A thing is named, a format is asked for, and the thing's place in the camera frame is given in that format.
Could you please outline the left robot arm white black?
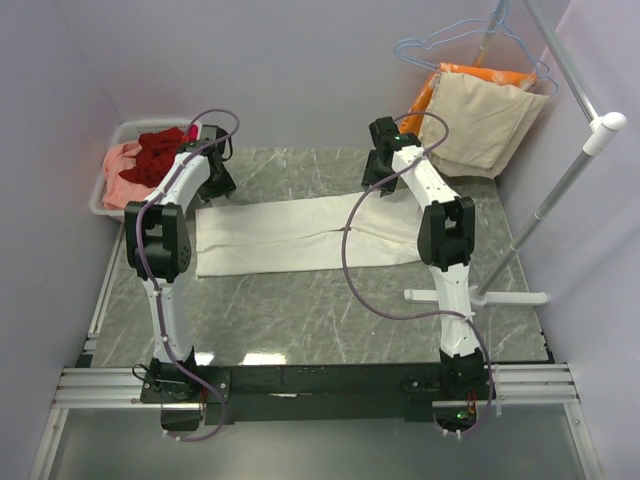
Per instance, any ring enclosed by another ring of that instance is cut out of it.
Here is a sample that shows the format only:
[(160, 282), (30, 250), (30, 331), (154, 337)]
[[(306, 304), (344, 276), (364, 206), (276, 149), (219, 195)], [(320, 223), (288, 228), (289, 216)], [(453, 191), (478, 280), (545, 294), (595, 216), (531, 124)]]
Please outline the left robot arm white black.
[(204, 386), (184, 326), (183, 275), (192, 259), (186, 211), (196, 197), (229, 197), (236, 189), (225, 167), (233, 155), (233, 133), (204, 124), (192, 134), (194, 127), (147, 137), (169, 142), (162, 151), (166, 172), (147, 197), (124, 208), (127, 261), (142, 281), (154, 332), (144, 384), (179, 402), (193, 399)]

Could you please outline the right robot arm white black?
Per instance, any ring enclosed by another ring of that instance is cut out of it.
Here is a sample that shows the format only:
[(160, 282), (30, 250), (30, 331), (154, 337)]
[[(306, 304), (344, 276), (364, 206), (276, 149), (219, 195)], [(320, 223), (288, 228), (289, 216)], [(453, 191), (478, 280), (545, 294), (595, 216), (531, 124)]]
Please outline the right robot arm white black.
[(475, 203), (456, 193), (430, 163), (419, 139), (402, 133), (391, 117), (369, 125), (373, 142), (362, 187), (382, 195), (403, 180), (422, 210), (417, 234), (420, 260), (433, 277), (441, 320), (439, 387), (460, 399), (484, 381), (481, 344), (471, 326), (469, 266), (475, 248)]

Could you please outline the white floral print t-shirt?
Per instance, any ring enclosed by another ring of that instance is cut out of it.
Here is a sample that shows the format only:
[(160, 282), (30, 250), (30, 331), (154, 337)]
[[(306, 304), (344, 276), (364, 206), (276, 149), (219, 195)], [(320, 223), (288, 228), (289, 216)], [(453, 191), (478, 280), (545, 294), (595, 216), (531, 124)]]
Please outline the white floral print t-shirt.
[[(196, 275), (221, 277), (335, 270), (341, 241), (358, 193), (196, 212)], [(416, 241), (422, 210), (402, 189), (371, 195), (358, 208), (347, 239), (349, 267), (419, 260)]]

